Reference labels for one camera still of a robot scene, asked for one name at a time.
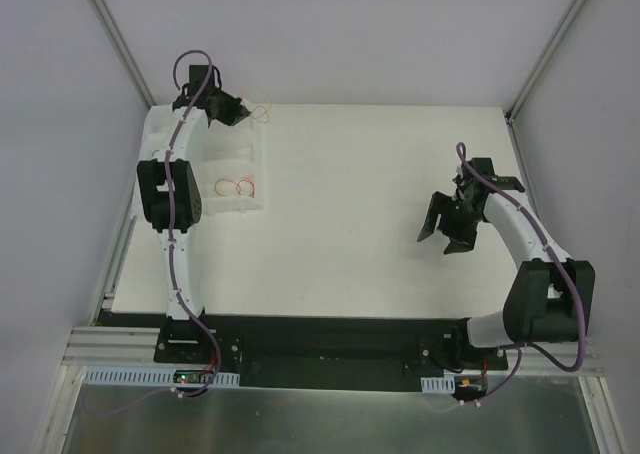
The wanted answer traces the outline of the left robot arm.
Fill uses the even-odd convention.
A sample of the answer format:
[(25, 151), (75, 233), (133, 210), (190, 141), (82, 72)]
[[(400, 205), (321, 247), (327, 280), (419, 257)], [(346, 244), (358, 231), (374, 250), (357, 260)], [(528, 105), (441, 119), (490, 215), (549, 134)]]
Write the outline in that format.
[(204, 361), (211, 351), (209, 330), (197, 287), (196, 226), (203, 205), (194, 164), (201, 160), (200, 141), (215, 121), (233, 127), (250, 116), (243, 101), (221, 87), (217, 67), (191, 65), (188, 82), (171, 105), (170, 131), (160, 149), (143, 154), (136, 167), (146, 221), (156, 231), (164, 253), (169, 289), (170, 325), (191, 322), (178, 337), (176, 349), (188, 362)]

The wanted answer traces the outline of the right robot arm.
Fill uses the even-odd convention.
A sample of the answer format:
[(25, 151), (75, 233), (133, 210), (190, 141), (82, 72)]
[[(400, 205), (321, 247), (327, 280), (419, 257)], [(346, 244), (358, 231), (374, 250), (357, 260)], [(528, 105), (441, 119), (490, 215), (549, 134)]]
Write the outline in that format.
[(467, 253), (486, 223), (499, 234), (517, 272), (501, 310), (466, 320), (465, 335), (450, 343), (452, 361), (469, 369), (486, 349), (531, 347), (559, 369), (578, 371), (586, 356), (594, 267), (552, 239), (520, 180), (497, 175), (491, 159), (462, 158), (453, 182), (453, 194), (432, 195), (418, 239), (440, 232), (448, 240), (445, 254)]

